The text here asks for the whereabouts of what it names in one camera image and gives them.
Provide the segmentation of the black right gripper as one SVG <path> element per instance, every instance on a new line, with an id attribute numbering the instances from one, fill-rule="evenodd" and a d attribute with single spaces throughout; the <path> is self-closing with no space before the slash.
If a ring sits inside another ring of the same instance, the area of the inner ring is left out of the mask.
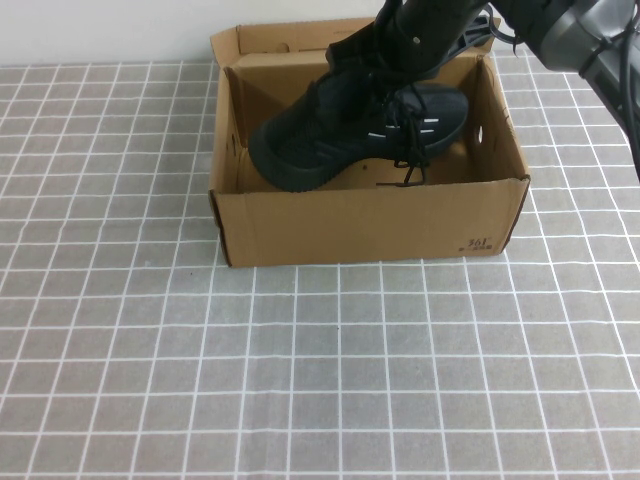
<path id="1" fill-rule="evenodd" d="M 330 44 L 330 68 L 381 68 L 393 76 L 426 78 L 446 63 L 486 5 L 473 0 L 387 1 L 370 23 Z"/>

